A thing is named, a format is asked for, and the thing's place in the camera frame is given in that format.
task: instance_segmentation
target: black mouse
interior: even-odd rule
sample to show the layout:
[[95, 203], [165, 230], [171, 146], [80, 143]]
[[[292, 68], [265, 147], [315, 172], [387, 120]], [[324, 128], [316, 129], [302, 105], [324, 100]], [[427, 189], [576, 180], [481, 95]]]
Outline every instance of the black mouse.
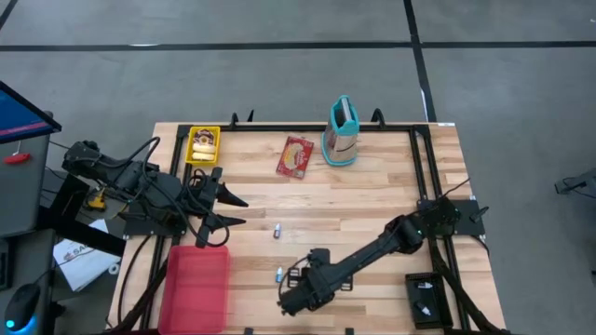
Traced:
[[4, 311], [5, 325], [8, 330], [19, 331], [29, 324], [34, 316], [39, 293], [39, 285], [35, 283], [25, 284], [17, 289]]

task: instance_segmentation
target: red handle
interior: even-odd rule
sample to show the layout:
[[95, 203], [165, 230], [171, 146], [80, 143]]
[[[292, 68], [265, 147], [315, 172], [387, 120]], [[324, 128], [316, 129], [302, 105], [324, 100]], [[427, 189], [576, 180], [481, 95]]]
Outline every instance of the red handle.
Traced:
[[4, 162], [5, 164], [15, 165], [28, 161], [29, 158], [31, 158], [31, 154], [15, 154], [12, 156], [4, 157]]

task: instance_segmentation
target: black device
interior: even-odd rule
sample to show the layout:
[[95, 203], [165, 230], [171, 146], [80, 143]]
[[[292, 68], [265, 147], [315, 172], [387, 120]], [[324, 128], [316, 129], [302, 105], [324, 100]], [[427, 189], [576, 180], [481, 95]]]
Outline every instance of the black device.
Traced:
[[59, 132], [62, 126], [0, 81], [0, 144]]
[[[144, 161], [132, 158], [152, 142], [156, 144]], [[93, 141], [78, 141], [64, 155], [62, 168], [75, 176], [81, 176], [105, 184], [119, 197], [129, 202], [129, 211], [119, 215], [127, 221], [128, 235], [181, 235], [188, 227], [196, 237], [196, 246], [219, 247], [229, 237], [228, 226], [244, 223], [212, 212], [215, 201], [232, 206], [247, 207], [248, 204], [233, 195], [219, 183], [223, 170], [215, 167], [209, 176], [198, 169], [186, 185], [176, 176], [159, 172], [159, 166], [147, 163], [149, 155], [159, 143], [159, 138], [146, 142], [129, 158], [116, 160], [102, 154]], [[202, 217], [198, 231], [188, 222], [187, 215]], [[218, 244], [208, 241], [209, 234], [224, 228], [228, 234]]]
[[[455, 297], [462, 302], [478, 326], [480, 333], [510, 334], [507, 330], [499, 329], [488, 321], [440, 255], [436, 239], [437, 232], [455, 225], [460, 217], [460, 211], [447, 197], [443, 196], [428, 208], [409, 215], [400, 215], [390, 221], [385, 226], [385, 230], [369, 245], [336, 264], [330, 263], [328, 249], [311, 249], [303, 259], [308, 260], [308, 266], [299, 270], [296, 268], [296, 263], [286, 273], [290, 289], [281, 293], [282, 283], [280, 283], [278, 305], [281, 307], [281, 313], [294, 316], [304, 309], [316, 311], [333, 300], [336, 290], [350, 290], [352, 277], [358, 271], [390, 253], [412, 254], [422, 247], [424, 239], [427, 238], [435, 272], [445, 278], [454, 291]], [[473, 330], [451, 328], [444, 330], [445, 334], [479, 334]]]
[[17, 289], [4, 312], [5, 325], [8, 330], [17, 332], [32, 323], [39, 294], [40, 288], [37, 283], [25, 284]]

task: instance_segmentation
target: floor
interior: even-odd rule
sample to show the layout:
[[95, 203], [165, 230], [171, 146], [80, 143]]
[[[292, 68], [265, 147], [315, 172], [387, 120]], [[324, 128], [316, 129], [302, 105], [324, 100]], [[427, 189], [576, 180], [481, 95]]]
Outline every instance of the floor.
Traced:
[[[344, 93], [362, 118], [378, 107], [387, 121], [455, 122], [474, 193], [491, 208], [508, 328], [594, 332], [596, 207], [553, 187], [596, 165], [593, 1], [0, 0], [8, 3], [0, 79], [54, 112], [61, 143], [95, 140], [124, 156], [157, 121], [224, 121], [251, 109], [255, 121], [324, 121]], [[371, 43], [200, 50], [309, 41]], [[48, 165], [58, 169], [62, 155], [51, 147]], [[60, 293], [70, 309], [56, 333], [101, 329], [114, 282], [105, 275], [81, 295]]]

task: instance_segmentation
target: snack package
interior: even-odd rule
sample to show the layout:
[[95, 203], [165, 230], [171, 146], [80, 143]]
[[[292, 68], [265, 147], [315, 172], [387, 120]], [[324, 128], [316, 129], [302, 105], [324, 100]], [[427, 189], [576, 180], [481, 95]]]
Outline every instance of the snack package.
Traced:
[[307, 139], [289, 136], [279, 158], [277, 173], [298, 179], [304, 178], [314, 146], [315, 143]]

